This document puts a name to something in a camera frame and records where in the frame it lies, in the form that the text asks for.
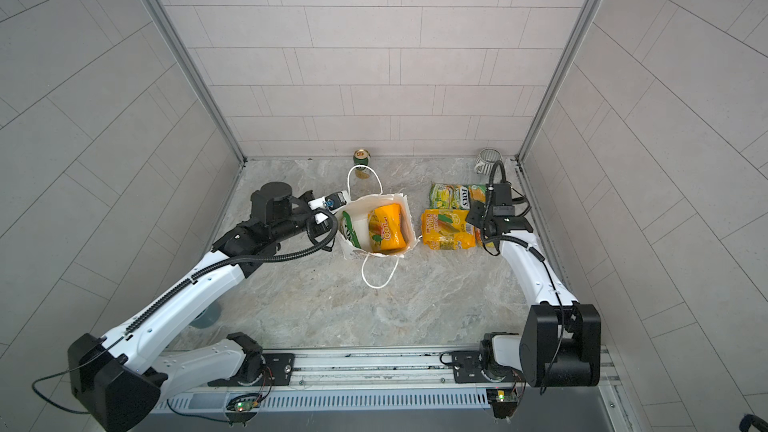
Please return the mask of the white printed paper bag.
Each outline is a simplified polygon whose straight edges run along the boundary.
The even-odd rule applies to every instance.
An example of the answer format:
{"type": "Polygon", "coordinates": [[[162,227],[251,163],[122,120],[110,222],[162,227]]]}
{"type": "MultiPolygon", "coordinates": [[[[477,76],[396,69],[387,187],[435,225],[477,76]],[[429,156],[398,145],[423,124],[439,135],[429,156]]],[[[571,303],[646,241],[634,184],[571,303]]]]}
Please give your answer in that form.
{"type": "Polygon", "coordinates": [[[402,193],[385,194],[378,174],[367,165],[354,165],[349,169],[343,196],[347,203],[335,213],[339,221],[337,243],[345,259],[363,260],[360,273],[365,285],[382,289],[392,280],[400,260],[419,242],[408,198],[402,193]],[[379,186],[377,194],[352,197],[351,178],[357,169],[365,170],[375,178],[379,186]],[[395,259],[383,285],[373,285],[366,278],[366,265],[371,258],[395,259]]]}

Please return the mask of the yellow corn snack bag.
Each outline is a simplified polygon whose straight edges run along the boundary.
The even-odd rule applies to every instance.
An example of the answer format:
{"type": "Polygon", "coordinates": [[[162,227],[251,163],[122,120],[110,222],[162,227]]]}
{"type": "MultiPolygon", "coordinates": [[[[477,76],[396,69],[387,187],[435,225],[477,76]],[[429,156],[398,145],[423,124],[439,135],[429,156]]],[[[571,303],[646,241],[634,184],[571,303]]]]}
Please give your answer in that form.
{"type": "Polygon", "coordinates": [[[465,250],[477,245],[468,210],[427,209],[421,216],[422,241],[432,250],[465,250]]]}

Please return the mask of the green colourful snack bag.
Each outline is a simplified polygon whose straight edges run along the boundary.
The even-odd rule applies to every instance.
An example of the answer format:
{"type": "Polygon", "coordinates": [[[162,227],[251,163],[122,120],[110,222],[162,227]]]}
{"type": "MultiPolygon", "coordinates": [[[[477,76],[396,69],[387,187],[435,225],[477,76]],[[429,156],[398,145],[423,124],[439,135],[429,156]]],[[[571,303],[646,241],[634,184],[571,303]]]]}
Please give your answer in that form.
{"type": "Polygon", "coordinates": [[[463,184],[435,183],[430,189],[432,209],[469,210],[471,208],[470,188],[463,184]]]}

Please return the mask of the narrow green snack packet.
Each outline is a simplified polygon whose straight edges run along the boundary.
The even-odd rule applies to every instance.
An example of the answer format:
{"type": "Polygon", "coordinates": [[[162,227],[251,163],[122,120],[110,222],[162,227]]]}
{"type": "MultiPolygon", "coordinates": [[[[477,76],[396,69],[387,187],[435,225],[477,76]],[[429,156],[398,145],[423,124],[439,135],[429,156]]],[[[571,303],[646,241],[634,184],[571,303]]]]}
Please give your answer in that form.
{"type": "Polygon", "coordinates": [[[343,236],[344,236],[344,238],[354,248],[359,248],[360,247],[359,238],[358,238],[357,233],[356,233],[356,231],[354,229],[351,216],[346,211],[344,211],[342,213],[342,229],[343,229],[343,236]]]}

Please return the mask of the green chip snack bag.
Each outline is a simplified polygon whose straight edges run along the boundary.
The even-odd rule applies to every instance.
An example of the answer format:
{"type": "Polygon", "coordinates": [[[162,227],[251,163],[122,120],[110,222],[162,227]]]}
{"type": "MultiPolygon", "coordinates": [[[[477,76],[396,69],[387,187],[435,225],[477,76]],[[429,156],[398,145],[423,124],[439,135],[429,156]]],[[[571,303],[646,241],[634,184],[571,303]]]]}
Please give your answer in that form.
{"type": "Polygon", "coordinates": [[[487,194],[487,188],[485,185],[482,184],[470,184],[467,186],[469,197],[470,197],[470,204],[473,205],[475,202],[479,202],[482,204],[486,203],[486,194],[487,194]]]}

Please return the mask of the pink red snack bag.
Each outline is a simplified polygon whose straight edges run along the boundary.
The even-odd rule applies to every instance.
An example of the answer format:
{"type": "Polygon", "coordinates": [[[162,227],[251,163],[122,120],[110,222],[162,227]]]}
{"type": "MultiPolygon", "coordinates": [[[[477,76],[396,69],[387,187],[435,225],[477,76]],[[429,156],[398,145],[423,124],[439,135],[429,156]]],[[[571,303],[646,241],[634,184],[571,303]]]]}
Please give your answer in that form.
{"type": "Polygon", "coordinates": [[[485,246],[485,247],[490,248],[490,249],[494,249],[494,250],[497,249],[497,247],[495,246],[495,244],[493,242],[491,242],[490,244],[485,244],[484,243],[484,241],[483,241],[483,233],[482,233],[482,231],[480,229],[475,228],[474,229],[474,233],[475,233],[476,246],[477,247],[485,246]]]}

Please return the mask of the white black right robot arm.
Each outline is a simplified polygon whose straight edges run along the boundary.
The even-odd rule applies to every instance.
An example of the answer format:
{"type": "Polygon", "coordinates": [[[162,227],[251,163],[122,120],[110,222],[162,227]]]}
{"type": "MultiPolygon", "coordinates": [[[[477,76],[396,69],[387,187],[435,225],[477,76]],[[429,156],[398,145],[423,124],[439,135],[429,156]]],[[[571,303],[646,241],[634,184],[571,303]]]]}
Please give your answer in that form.
{"type": "Polygon", "coordinates": [[[533,227],[515,207],[525,202],[507,181],[490,184],[467,220],[483,249],[504,259],[523,290],[528,315],[523,332],[488,333],[481,342],[481,370],[491,381],[523,380],[550,387],[592,387],[600,379],[601,317],[578,300],[540,251],[533,227]]]}

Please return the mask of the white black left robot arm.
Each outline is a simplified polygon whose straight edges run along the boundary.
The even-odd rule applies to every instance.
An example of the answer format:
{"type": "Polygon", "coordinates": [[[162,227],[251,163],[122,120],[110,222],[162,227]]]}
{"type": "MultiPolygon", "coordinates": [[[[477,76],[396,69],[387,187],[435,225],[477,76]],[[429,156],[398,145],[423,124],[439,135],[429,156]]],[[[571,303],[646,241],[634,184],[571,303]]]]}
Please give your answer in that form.
{"type": "Polygon", "coordinates": [[[261,346],[244,333],[196,350],[165,355],[167,345],[216,300],[261,265],[330,249],[338,231],[335,211],[350,195],[299,197],[289,184],[270,182],[251,196],[251,214],[220,237],[203,258],[151,304],[96,337],[85,334],[68,349],[71,391],[107,431],[128,431],[162,400],[217,380],[263,385],[261,346]]]}

